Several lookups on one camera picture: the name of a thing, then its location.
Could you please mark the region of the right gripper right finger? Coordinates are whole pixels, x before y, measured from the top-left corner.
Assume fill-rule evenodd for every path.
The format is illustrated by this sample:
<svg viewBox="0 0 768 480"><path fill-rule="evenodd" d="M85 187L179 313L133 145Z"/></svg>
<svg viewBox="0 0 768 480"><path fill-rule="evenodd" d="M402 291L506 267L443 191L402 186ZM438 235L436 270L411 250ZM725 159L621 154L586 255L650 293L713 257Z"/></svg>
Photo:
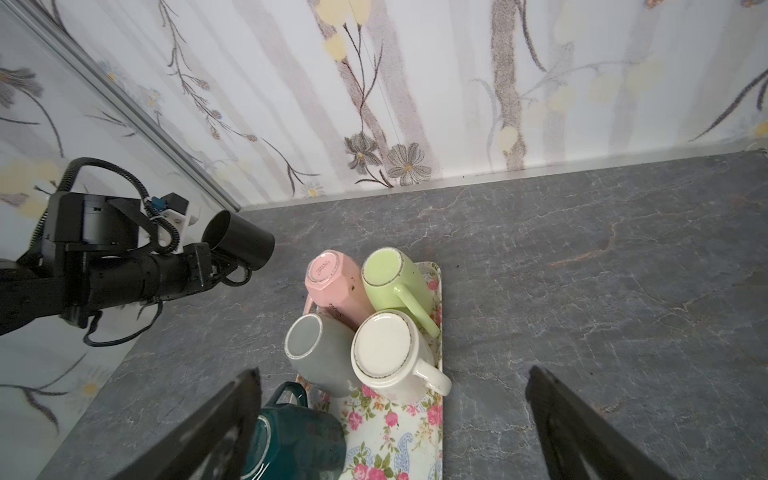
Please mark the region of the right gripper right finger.
<svg viewBox="0 0 768 480"><path fill-rule="evenodd" d="M530 405L552 479L670 479L550 371L529 370Z"/></svg>

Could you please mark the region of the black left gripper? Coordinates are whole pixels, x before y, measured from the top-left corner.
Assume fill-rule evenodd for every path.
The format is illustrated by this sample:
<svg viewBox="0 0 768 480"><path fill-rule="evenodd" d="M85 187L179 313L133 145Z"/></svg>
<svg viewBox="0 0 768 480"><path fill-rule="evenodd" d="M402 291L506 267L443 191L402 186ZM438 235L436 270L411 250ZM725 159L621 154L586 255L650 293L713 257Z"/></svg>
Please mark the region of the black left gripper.
<svg viewBox="0 0 768 480"><path fill-rule="evenodd" d="M242 287L252 278L249 262L237 255L214 249L205 242L191 243L183 247L182 263L185 266L184 287L181 294L196 294L211 290L219 284ZM213 275L213 265L217 271Z"/></svg>

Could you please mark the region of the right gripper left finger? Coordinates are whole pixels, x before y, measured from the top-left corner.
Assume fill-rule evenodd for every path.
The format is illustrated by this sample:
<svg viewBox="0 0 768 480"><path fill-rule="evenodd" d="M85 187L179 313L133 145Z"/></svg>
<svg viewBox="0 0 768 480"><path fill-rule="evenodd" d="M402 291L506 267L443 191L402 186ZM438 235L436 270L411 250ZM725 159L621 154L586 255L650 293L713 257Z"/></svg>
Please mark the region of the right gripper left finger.
<svg viewBox="0 0 768 480"><path fill-rule="evenodd" d="M257 368L246 369L115 479L238 479L260 413Z"/></svg>

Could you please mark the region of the black mug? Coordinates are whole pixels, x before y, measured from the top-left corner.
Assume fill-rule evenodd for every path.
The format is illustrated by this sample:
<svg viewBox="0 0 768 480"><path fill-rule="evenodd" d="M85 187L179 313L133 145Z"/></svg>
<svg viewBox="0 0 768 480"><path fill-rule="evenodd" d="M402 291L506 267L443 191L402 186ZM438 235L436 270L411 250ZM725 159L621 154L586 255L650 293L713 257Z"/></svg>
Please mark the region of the black mug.
<svg viewBox="0 0 768 480"><path fill-rule="evenodd" d="M202 241L212 252L231 258L253 271L264 267L275 248L275 237L230 211L217 213L206 226Z"/></svg>

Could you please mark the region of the white mug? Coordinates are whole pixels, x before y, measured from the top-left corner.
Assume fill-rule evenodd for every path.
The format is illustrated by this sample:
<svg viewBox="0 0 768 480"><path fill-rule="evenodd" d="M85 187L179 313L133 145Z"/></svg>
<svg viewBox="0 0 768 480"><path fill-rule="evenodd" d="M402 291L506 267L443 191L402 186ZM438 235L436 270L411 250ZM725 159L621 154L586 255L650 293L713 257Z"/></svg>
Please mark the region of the white mug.
<svg viewBox="0 0 768 480"><path fill-rule="evenodd" d="M350 357L357 378L395 404L417 403L430 392L446 396L452 389L414 321L398 310L366 319L354 335Z"/></svg>

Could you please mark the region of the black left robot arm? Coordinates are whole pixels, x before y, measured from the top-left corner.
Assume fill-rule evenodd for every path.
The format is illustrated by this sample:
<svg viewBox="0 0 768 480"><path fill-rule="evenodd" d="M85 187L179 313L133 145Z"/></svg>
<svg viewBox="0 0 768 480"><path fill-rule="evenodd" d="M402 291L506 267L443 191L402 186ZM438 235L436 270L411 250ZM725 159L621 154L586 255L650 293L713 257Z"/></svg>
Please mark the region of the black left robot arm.
<svg viewBox="0 0 768 480"><path fill-rule="evenodd" d="M137 197L77 193L80 170L97 167L127 180ZM91 336L108 308L132 303L163 307L170 300L206 292L237 269L250 277L271 258L274 236L223 210L201 241L183 244L198 220L189 201L175 193L149 194L129 171L105 160L69 163L33 232L29 249L1 263L1 332L56 315Z"/></svg>

